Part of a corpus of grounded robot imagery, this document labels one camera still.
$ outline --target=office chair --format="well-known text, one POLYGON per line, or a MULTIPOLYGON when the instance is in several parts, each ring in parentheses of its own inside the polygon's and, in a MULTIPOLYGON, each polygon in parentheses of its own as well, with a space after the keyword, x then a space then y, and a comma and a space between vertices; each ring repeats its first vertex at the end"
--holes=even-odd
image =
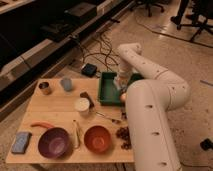
POLYGON ((149 17, 152 16, 151 6, 159 7, 159 8, 161 8, 161 12, 164 12, 165 11, 164 7, 155 2, 156 2, 155 0, 135 0, 135 4, 130 8, 130 11, 133 11, 134 8, 136 8, 138 6, 145 5, 146 9, 148 10, 149 17))
POLYGON ((198 17, 192 21, 192 24, 179 24, 177 26, 178 30, 181 30, 181 27, 198 27, 198 30, 189 40, 190 42, 194 42, 194 39, 197 35, 201 34, 203 30, 206 30, 211 35, 213 35, 213 25, 208 24, 209 19, 213 19, 213 1, 212 0, 203 0, 205 2, 202 6, 202 9, 195 12, 196 16, 202 15, 205 20, 203 22, 198 20, 198 17))

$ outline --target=black box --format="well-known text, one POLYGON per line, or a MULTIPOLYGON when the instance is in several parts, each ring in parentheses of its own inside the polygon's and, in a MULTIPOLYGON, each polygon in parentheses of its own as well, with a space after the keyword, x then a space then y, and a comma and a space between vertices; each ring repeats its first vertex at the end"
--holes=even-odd
POLYGON ((73 31, 78 28, 77 25, 66 21, 66 20, 58 20, 49 25, 45 25, 41 27, 41 32, 45 38, 53 40, 55 42, 60 42, 73 31))
POLYGON ((76 22, 76 24, 82 26, 97 16, 97 7, 96 5, 82 2, 64 11, 64 13, 72 22, 76 22))

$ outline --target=blue object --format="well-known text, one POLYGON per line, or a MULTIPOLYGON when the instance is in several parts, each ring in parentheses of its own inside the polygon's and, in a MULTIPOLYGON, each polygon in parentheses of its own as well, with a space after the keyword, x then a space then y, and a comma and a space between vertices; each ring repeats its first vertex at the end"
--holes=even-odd
POLYGON ((24 154, 28 147, 31 135, 30 132, 18 132, 11 152, 13 154, 24 154))

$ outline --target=food item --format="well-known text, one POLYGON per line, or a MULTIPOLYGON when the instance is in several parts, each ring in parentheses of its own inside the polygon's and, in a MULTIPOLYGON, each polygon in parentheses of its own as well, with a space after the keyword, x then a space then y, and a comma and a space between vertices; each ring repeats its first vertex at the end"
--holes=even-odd
POLYGON ((128 127, 121 127, 116 132, 117 138, 124 140, 124 143, 121 145, 122 149, 129 150, 132 149, 130 135, 129 135, 129 128, 128 127))

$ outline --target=white object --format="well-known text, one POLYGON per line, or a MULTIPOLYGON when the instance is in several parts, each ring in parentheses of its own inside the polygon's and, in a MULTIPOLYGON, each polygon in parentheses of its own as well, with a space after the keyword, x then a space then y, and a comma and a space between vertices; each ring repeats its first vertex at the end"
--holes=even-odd
POLYGON ((189 85, 167 68, 142 57, 139 43, 122 44, 118 53, 121 65, 114 80, 117 81, 116 87, 120 84, 120 77, 121 80, 130 78, 132 67, 146 78, 133 83, 126 97, 136 170, 181 171, 165 111, 187 102, 189 85))
POLYGON ((86 98, 79 98, 75 102, 75 109, 82 115, 88 116, 89 115, 89 100, 86 98))

